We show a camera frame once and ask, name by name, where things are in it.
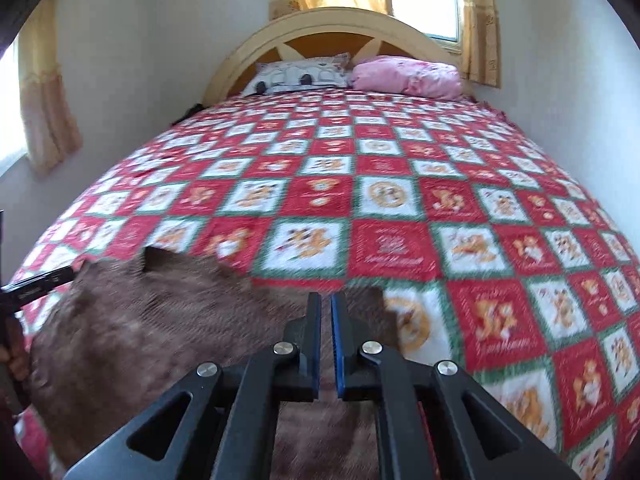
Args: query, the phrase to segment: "brown cloth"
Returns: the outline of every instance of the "brown cloth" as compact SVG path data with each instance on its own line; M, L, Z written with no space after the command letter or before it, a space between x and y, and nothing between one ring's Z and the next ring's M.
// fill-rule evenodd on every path
M397 347L376 288L347 289L348 309ZM146 248L129 262L85 263L31 347L31 396L71 467L199 363L237 363L304 316L307 292L257 288L214 258ZM281 406L272 479L377 477L372 406L336 398L328 301L321 393Z

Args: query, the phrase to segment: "silver bolt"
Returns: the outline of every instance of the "silver bolt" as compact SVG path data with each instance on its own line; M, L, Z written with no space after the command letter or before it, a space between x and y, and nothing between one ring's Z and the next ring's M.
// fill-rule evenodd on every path
M196 371L200 377L212 377L218 373L218 367L213 363L202 363Z
M287 341L280 341L273 345L273 353L278 355L289 355L293 352L293 345Z
M367 341L362 345L362 351L365 354L379 354L382 352L382 345L377 341Z
M458 372L458 365L452 361L440 361L438 371L443 375L455 375Z

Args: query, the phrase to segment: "bedspread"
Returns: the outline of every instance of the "bedspread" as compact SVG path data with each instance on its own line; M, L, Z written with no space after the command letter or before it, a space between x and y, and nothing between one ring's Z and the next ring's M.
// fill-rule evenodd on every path
M145 245L261 282L381 285L405 356L457 361L582 478L604 478L638 430L638 258L487 106L336 89L231 99L108 171L15 279ZM30 336L59 296L25 309Z

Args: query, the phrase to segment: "arched headboard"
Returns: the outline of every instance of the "arched headboard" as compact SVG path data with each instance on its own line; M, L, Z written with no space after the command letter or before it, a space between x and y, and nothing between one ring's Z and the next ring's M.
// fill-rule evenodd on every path
M419 30L372 10L323 7L294 12L262 28L220 65L203 98L207 107L240 93L255 76L256 62L378 54L457 66L458 58Z

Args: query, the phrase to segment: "pillowcase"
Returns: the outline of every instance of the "pillowcase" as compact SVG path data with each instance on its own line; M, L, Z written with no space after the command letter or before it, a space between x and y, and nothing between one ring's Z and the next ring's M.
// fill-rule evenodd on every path
M450 101L462 96L462 80L456 67L399 56L376 56L356 65L351 85L361 91Z
M257 63L257 75L251 79L241 96L273 93L276 87L284 86L292 91L308 88L346 88L348 78L344 71L350 60L349 54L333 57L316 57L296 61Z

